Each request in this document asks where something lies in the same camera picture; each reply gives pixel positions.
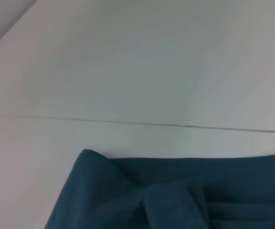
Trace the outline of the teal blue t-shirt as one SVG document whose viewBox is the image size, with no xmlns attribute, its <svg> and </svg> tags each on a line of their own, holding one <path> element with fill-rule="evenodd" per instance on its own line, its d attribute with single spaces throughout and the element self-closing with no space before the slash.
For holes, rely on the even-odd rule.
<svg viewBox="0 0 275 229">
<path fill-rule="evenodd" d="M 275 229 L 275 155 L 81 152 L 44 229 Z"/>
</svg>

